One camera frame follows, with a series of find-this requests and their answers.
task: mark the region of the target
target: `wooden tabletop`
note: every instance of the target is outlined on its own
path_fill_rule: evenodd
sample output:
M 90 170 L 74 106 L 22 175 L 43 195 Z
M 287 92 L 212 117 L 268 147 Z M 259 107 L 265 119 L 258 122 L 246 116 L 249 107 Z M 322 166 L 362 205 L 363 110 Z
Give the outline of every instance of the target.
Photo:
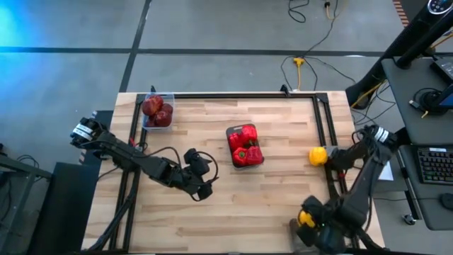
M 136 95 L 120 93 L 113 113 L 110 131 L 125 142 Z M 338 144 L 349 146 L 355 129 L 346 95 L 344 91 L 332 91 L 328 97 Z M 323 120 L 328 134 L 324 115 Z M 231 163 L 225 130 L 246 123 L 257 127 L 265 162 L 254 169 L 237 171 Z M 137 127 L 136 141 L 140 132 L 141 125 Z M 172 131 L 148 133 L 147 143 L 146 152 L 166 146 L 175 147 L 181 156 L 192 147 L 208 152 L 219 164 L 220 178 L 213 184 L 214 193 L 196 203 L 188 194 L 161 186 L 142 174 L 130 252 L 291 252 L 289 220 L 297 216 L 308 196 L 328 200 L 323 168 L 308 162 L 309 150 L 319 146 L 309 99 L 176 99 Z M 172 152 L 160 155 L 175 159 Z M 111 162 L 103 163 L 101 174 L 112 168 Z M 207 178 L 213 170 L 211 166 Z M 348 172 L 349 187 L 356 176 L 357 170 Z M 112 220 L 120 179 L 121 171 L 116 171 L 98 182 L 84 248 L 91 246 Z M 125 220 L 120 226 L 119 245 L 124 225 Z M 375 211 L 368 233 L 377 244 L 384 245 Z

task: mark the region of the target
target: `red bell pepper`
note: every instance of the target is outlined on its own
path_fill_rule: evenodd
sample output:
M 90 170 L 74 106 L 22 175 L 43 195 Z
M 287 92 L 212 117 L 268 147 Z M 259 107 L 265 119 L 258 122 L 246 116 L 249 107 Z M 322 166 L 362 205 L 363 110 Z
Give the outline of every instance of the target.
M 247 165 L 247 149 L 242 147 L 237 148 L 233 152 L 233 163 L 238 164 L 239 166 Z
M 252 125 L 245 125 L 242 127 L 241 140 L 242 145 L 254 145 L 258 139 L 258 133 Z
M 237 148 L 242 147 L 242 139 L 241 136 L 234 132 L 228 136 L 229 146 L 231 150 L 234 152 Z
M 248 165 L 263 163 L 263 154 L 261 153 L 260 147 L 250 146 L 247 150 L 246 159 Z

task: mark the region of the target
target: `keyboard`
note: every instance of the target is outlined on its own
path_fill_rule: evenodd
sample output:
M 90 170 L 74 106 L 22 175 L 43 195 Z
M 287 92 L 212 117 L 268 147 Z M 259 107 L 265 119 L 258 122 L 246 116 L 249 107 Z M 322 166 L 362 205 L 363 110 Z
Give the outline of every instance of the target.
M 434 152 L 418 148 L 417 153 L 423 183 L 453 185 L 453 150 Z

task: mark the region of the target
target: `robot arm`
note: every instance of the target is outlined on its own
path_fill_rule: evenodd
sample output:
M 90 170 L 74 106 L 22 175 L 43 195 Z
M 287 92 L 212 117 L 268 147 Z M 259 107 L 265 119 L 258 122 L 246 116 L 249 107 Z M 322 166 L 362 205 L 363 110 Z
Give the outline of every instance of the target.
M 200 200 L 204 200 L 212 194 L 212 182 L 218 178 L 218 169 L 216 169 L 215 177 L 212 180 L 203 181 L 202 175 L 210 171 L 208 164 L 211 161 L 203 159 L 195 149 L 189 149 L 185 153 L 184 160 L 189 166 L 182 168 L 180 162 L 176 163 L 164 157 L 146 155 L 129 146 L 93 118 L 82 118 L 74 128 L 71 138 L 71 145 L 79 149 L 94 151 L 99 158 L 110 155 L 113 162 L 123 171 L 133 171 L 139 167 L 151 180 L 169 188 L 180 189 L 191 196 L 198 194 Z
M 332 169 L 347 170 L 356 159 L 363 159 L 364 165 L 352 188 L 324 205 L 314 196 L 307 198 L 297 218 L 299 238 L 308 247 L 315 245 L 327 254 L 343 253 L 346 249 L 344 237 L 354 236 L 358 236 L 368 249 L 381 249 L 362 226 L 367 221 L 379 175 L 397 150 L 396 136 L 377 125 L 365 126 L 356 133 L 359 142 L 349 149 L 333 150 L 326 162 Z

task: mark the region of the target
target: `plastic container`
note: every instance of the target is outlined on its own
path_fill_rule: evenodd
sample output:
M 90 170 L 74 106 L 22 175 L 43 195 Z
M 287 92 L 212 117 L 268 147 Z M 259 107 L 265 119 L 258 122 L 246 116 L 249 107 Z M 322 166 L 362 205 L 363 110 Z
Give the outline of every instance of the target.
M 152 132 L 152 131 L 157 131 L 157 130 L 171 130 L 171 126 L 173 125 L 173 121 L 175 120 L 175 95 L 173 93 L 167 93 L 167 92 L 151 92 L 149 94 L 147 94 L 147 96 L 145 98 L 150 98 L 151 96 L 154 96 L 154 95 L 159 95 L 162 97 L 162 99 L 164 100 L 164 103 L 167 103 L 169 105 L 171 105 L 171 107 L 173 107 L 173 113 L 171 114 L 171 123 L 170 125 L 168 125 L 167 127 L 147 127 L 146 126 L 146 123 L 148 121 L 148 115 L 143 115 L 143 121 L 142 121 L 142 127 L 148 131 L 148 132 Z
M 237 132 L 237 133 L 241 134 L 242 127 L 245 126 L 245 125 L 250 125 L 250 126 L 253 126 L 254 128 L 256 128 L 254 124 L 244 124 L 244 125 L 239 125 L 239 126 L 235 126 L 235 127 L 228 127 L 228 128 L 226 129 L 226 140 L 228 141 L 229 152 L 230 152 L 230 154 L 231 154 L 231 161 L 233 162 L 233 166 L 234 166 L 234 168 L 235 168 L 236 170 L 244 170 L 244 169 L 249 169 L 249 168 L 257 167 L 257 166 L 263 164 L 263 162 L 264 162 L 264 156 L 263 156 L 263 160 L 262 160 L 262 162 L 261 162 L 260 164 L 255 164 L 255 165 L 250 165 L 250 166 L 239 166 L 239 165 L 237 165 L 237 164 L 234 163 L 234 161 L 233 161 L 233 151 L 232 151 L 232 149 L 231 149 L 231 145 L 229 144 L 229 139 L 228 139 L 228 137 L 229 137 L 232 133 L 234 133 L 234 132 Z M 256 141 L 256 146 L 258 146 L 258 147 L 260 147 L 259 139 L 260 139 L 260 138 L 259 138 L 259 136 L 258 136 L 258 139 L 257 139 L 257 141 Z

